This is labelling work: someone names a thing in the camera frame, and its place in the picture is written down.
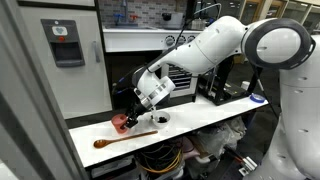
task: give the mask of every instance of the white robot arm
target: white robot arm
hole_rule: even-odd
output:
[[[155,106],[175,88],[168,77],[159,79],[154,72],[164,64],[176,65],[188,72],[202,74],[227,57],[244,53],[250,62],[264,68],[291,69],[299,66],[312,52],[307,31],[290,19],[267,19],[249,26],[225,16],[217,20],[192,42],[174,47],[132,79],[142,105]]]
[[[233,17],[222,17],[192,42],[169,49],[133,74],[132,83],[141,104],[128,115],[126,126],[135,125],[137,116],[166,99],[175,88],[168,77],[159,79],[154,74],[164,64],[201,74],[227,57],[242,53],[256,66],[281,70],[283,111],[268,155],[263,160],[264,168],[258,168],[246,178],[319,179],[320,71],[315,65],[320,67],[317,60],[320,48],[316,48],[315,40],[320,42],[320,36],[312,38],[291,19],[267,19],[245,26]],[[279,160],[284,156],[286,161]]]

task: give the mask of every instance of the white table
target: white table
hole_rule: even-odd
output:
[[[0,160],[0,179],[18,180],[11,170]]]
[[[140,116],[139,123],[126,135],[118,135],[111,121],[71,129],[70,134],[83,166],[89,167],[266,104],[267,102],[259,104],[251,101],[249,98],[243,98],[224,105],[215,106],[213,102],[198,95],[195,103],[161,109],[160,111],[168,112],[171,119],[166,128],[158,130],[158,134],[110,144],[102,149],[95,149],[93,142],[98,139],[118,139],[132,134],[155,130],[156,127],[149,120],[150,113]]]

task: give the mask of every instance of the refrigerator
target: refrigerator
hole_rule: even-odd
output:
[[[23,21],[64,119],[112,110],[94,0],[20,0]]]

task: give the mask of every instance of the label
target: label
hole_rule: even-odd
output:
[[[66,36],[68,35],[67,28],[64,26],[52,26],[52,32],[56,36]]]

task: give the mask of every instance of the lab bench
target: lab bench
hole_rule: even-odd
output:
[[[83,166],[87,171],[90,171],[105,163],[134,154],[141,148],[184,135],[219,121],[242,115],[266,104],[268,104],[267,101],[260,104],[251,101],[247,97],[215,106],[213,102],[201,95],[197,95],[195,103],[191,102],[161,109],[161,111],[168,112],[171,116],[168,126],[163,129],[156,129],[152,126],[149,120],[151,114],[146,113],[139,117],[139,123],[125,135],[119,135],[111,121],[70,129],[69,132]],[[158,130],[158,133],[114,143],[102,149],[95,149],[93,147],[93,142],[98,139],[112,140],[152,130]]]

